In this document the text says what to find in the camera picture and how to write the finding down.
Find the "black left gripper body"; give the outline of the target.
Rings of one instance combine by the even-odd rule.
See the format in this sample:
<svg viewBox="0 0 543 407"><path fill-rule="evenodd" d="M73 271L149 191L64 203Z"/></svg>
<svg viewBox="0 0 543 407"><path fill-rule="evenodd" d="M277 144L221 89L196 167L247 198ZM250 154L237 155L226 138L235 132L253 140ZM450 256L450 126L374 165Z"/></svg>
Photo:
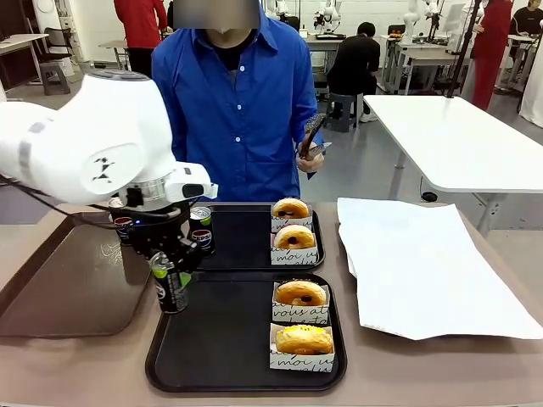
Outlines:
<svg viewBox="0 0 543 407"><path fill-rule="evenodd" d="M169 206L154 212L130 211L128 245L144 257L159 251L176 257L182 247L182 225L188 220L189 210L188 206Z"/></svg>

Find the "person's left hand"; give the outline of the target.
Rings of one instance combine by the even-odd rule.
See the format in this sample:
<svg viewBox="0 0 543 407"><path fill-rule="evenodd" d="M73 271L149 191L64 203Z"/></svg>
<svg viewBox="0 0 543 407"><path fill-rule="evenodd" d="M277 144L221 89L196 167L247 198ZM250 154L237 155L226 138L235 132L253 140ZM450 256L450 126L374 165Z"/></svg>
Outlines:
<svg viewBox="0 0 543 407"><path fill-rule="evenodd" d="M309 145L306 143L299 143L297 146L296 163L298 169L306 174L317 173L323 166L325 156L322 151L319 150L319 145L315 142L311 142ZM301 155L307 149L307 153L312 151L311 155Z"/></svg>

